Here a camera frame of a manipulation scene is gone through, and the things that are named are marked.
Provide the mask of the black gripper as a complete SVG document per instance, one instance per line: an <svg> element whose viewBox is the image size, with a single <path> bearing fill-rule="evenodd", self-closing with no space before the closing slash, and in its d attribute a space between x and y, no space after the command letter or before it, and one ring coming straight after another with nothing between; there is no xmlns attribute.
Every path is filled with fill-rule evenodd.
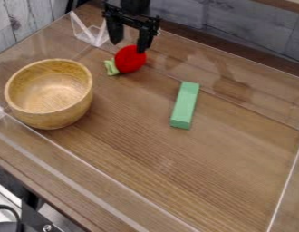
<svg viewBox="0 0 299 232"><path fill-rule="evenodd" d="M106 20L110 42L124 39L124 27L138 30L136 52L144 53L158 34L161 18L149 10L150 0L104 0L102 16Z"/></svg>

